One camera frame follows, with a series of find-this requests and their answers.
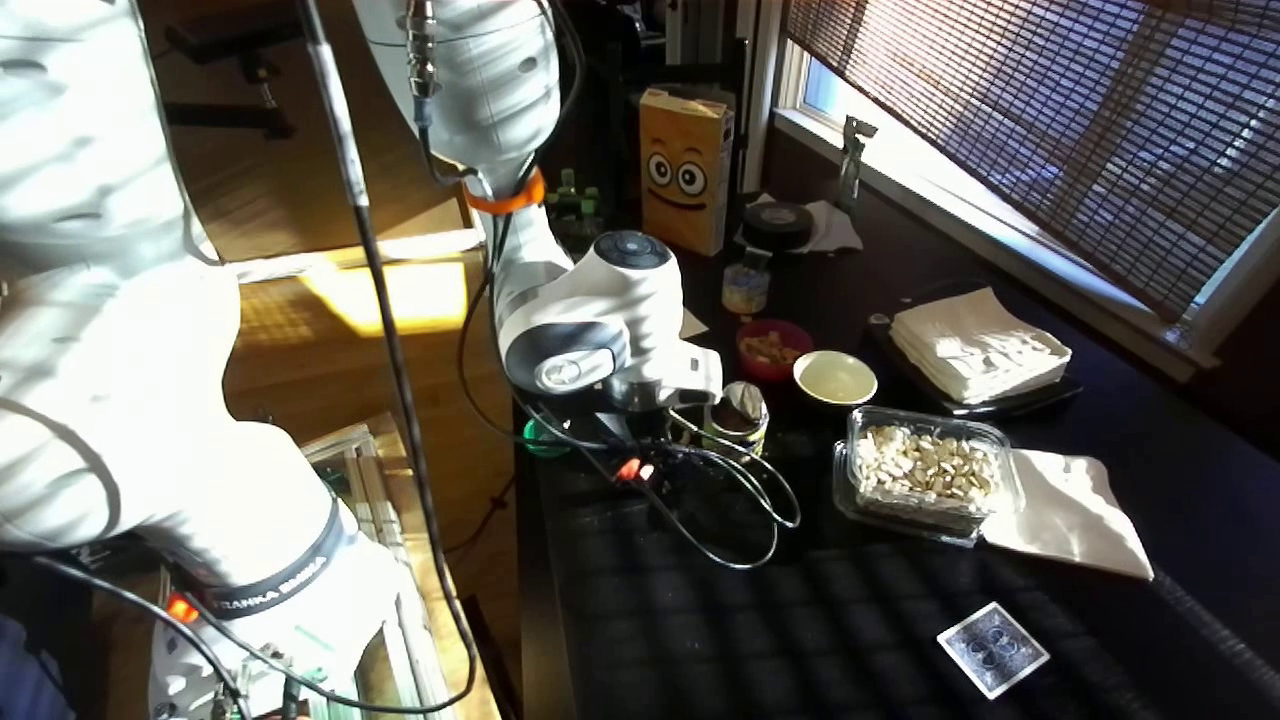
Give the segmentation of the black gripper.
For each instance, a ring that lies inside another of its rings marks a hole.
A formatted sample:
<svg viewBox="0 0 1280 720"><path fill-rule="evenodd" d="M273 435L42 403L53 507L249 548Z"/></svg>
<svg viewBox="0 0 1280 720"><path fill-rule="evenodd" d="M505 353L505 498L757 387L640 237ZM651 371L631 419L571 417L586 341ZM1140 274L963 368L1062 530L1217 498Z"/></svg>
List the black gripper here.
<svg viewBox="0 0 1280 720"><path fill-rule="evenodd" d="M606 447L655 445L670 432L670 406L589 397L580 410L580 432Z"/></svg>

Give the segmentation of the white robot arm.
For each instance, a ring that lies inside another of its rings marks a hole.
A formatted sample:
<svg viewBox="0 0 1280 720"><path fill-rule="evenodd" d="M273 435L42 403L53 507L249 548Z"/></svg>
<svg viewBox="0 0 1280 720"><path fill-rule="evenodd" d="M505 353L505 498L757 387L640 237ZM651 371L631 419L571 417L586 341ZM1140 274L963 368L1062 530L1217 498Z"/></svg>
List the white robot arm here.
<svg viewBox="0 0 1280 720"><path fill-rule="evenodd" d="M550 0L357 0L361 40L486 228L505 381L569 410L723 391L685 335L672 251L556 242L536 147L560 119ZM144 720L259 720L304 696L353 717L371 636L424 621L411 574L301 445L226 403L240 287L178 171L135 0L0 0L0 538L53 555L144 538L166 611Z"/></svg>

